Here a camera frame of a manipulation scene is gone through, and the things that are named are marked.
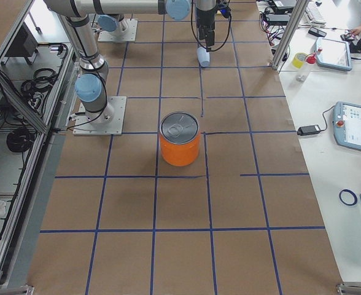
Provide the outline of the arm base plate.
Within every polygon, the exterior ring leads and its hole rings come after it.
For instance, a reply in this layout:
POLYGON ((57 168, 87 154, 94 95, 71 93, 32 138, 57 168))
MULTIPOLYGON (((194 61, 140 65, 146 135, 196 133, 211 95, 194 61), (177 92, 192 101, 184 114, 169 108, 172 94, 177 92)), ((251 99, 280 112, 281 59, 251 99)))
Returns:
POLYGON ((123 122, 126 109, 125 96, 107 97, 107 106, 103 113, 93 114, 85 111, 82 103, 79 112, 84 112, 82 116, 77 116, 76 126, 73 128, 75 136, 120 136, 123 130, 123 122))
POLYGON ((124 18, 117 21, 107 15, 100 16, 98 19, 100 33, 98 37, 99 42, 134 42, 136 40, 136 33, 138 27, 138 20, 134 18, 124 18))

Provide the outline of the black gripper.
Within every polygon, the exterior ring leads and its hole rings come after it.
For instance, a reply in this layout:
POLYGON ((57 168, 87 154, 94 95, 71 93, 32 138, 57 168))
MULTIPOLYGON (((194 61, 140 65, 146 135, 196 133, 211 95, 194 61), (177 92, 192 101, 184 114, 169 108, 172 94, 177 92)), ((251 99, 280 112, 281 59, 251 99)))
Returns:
POLYGON ((210 52, 215 44, 215 14, 219 12, 224 18, 230 18, 229 7, 213 7, 209 10, 196 9, 196 26, 198 39, 205 40, 206 51, 210 52))

